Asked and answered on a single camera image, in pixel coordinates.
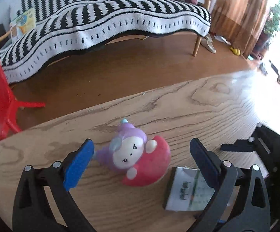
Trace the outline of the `green grey flat box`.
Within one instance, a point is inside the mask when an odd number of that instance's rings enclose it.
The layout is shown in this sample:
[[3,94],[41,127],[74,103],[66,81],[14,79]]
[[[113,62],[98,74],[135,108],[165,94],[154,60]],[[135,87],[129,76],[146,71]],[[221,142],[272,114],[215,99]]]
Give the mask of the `green grey flat box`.
[[174,166],[167,184],[163,208],[174,212],[203,211],[214,192],[198,169]]

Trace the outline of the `yellow toy on floor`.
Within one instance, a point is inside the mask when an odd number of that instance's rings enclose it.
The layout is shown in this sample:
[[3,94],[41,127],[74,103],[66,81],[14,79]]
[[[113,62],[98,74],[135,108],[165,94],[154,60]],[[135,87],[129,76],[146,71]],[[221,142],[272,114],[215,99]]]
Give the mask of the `yellow toy on floor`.
[[240,56],[240,55],[241,55],[241,51],[240,51],[238,48],[230,47],[230,50],[232,51],[232,53],[233,53],[234,55],[237,55],[237,56]]

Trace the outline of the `purple monkey toy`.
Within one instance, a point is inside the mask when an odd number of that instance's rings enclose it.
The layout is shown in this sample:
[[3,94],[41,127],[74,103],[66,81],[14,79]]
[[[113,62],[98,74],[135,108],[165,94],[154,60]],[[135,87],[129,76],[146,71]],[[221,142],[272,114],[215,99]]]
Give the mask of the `purple monkey toy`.
[[142,187],[159,181],[168,171],[170,147],[161,136],[148,139],[145,132],[123,119],[108,146],[93,155],[113,172],[123,175],[122,184]]

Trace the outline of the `green potted plant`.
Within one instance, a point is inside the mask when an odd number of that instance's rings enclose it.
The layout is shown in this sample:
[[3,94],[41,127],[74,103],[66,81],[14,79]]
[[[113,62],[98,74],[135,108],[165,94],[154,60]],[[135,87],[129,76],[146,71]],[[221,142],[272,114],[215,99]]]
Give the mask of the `green potted plant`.
[[269,10],[267,20],[263,31],[261,32],[257,43],[252,50],[251,56],[254,59],[261,60],[270,46],[270,40],[276,36],[280,24],[280,0]]

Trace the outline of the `brown curtain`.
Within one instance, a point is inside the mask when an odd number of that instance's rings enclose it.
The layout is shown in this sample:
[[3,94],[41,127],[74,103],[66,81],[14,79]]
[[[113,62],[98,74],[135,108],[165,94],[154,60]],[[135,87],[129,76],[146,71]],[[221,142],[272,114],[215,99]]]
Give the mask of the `brown curtain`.
[[210,31],[223,36],[247,58],[269,14],[268,0],[216,0]]

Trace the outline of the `yellow children book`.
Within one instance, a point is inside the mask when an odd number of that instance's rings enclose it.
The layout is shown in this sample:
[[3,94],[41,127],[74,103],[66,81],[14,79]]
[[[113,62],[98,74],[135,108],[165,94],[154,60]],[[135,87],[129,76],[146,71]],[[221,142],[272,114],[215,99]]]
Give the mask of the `yellow children book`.
[[22,15],[10,22],[10,35],[12,41],[16,41],[36,27],[35,8],[25,11]]

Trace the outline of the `black white striped sofa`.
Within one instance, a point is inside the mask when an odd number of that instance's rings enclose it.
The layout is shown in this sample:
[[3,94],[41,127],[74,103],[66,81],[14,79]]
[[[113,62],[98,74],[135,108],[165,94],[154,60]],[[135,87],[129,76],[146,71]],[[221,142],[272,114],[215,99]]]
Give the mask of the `black white striped sofa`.
[[9,83],[123,36],[194,32],[205,37],[211,26],[207,6],[174,0],[0,0],[2,33],[11,39],[10,22],[33,7],[36,27],[0,47],[0,64]]

